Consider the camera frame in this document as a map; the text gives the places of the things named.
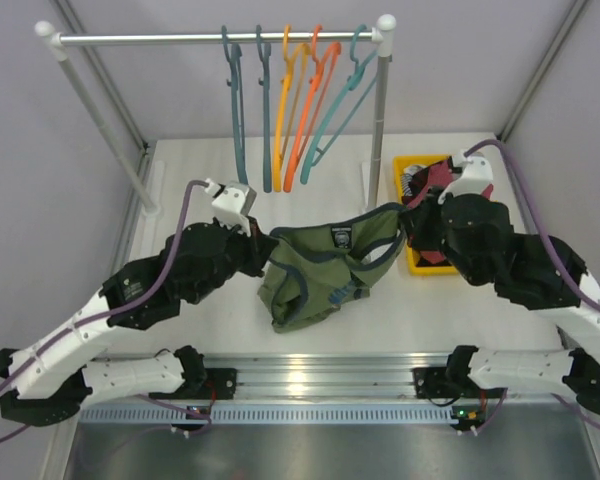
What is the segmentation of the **olive green tank top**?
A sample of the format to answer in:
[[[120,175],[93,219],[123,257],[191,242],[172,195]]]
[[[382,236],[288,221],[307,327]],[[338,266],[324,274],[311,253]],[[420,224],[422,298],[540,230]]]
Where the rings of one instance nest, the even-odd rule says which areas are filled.
[[[278,334],[326,320],[370,296],[401,253],[406,207],[390,202],[355,218],[307,227],[278,227],[258,296]]]

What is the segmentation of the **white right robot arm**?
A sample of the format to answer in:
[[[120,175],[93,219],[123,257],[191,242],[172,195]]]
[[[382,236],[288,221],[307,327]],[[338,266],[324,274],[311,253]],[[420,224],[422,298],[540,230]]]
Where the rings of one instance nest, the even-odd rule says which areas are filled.
[[[507,206],[479,194],[428,196],[400,221],[409,246],[439,251],[467,283],[492,285],[498,297],[550,321],[576,344],[554,352],[460,345],[446,364],[453,393],[546,393],[600,415],[600,285],[568,244],[515,232]]]

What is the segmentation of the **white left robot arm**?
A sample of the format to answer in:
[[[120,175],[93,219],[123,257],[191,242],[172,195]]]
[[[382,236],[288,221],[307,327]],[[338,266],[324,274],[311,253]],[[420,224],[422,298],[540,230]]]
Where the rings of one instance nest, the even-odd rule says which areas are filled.
[[[208,384],[203,356],[185,345],[144,359],[99,360],[117,341],[138,340],[183,304],[197,305],[236,273],[261,277],[278,242],[260,231],[194,223],[168,237],[159,254],[131,261],[87,304],[26,349],[0,350],[0,413],[31,427],[67,420],[111,399],[147,395],[193,399]]]

